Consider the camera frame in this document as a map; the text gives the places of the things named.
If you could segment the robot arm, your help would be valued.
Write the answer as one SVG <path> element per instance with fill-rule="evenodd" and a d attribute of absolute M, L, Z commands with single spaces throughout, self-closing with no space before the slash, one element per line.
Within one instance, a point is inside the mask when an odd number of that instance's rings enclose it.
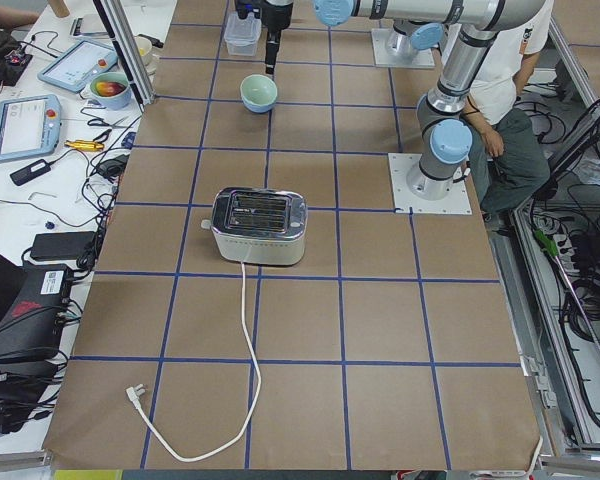
<path fill-rule="evenodd" d="M 488 211 L 517 205 L 548 178 L 528 117 L 514 103 L 548 35 L 550 1 L 413 1 L 414 20 L 457 26 L 435 87 L 419 102 L 425 145 L 407 176 L 427 200 L 446 195 L 458 165 L 469 161 Z"/>
<path fill-rule="evenodd" d="M 293 1 L 260 1 L 261 21 L 267 29 L 265 72 L 269 75 L 275 72 L 282 31 L 290 26 L 293 4 Z M 330 27 L 354 16 L 455 23 L 462 14 L 463 4 L 463 1 L 314 1 L 313 10 Z"/>

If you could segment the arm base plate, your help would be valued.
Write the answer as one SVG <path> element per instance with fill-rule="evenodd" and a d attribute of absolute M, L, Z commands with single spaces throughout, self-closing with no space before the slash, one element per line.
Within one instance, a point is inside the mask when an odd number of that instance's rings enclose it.
<path fill-rule="evenodd" d="M 420 154 L 389 153 L 394 211 L 400 214 L 471 215 L 461 166 L 446 180 L 432 180 L 421 172 Z"/>
<path fill-rule="evenodd" d="M 404 35 L 393 29 L 372 29 L 372 46 L 377 67 L 433 69 L 433 44 L 420 42 L 417 35 Z"/>

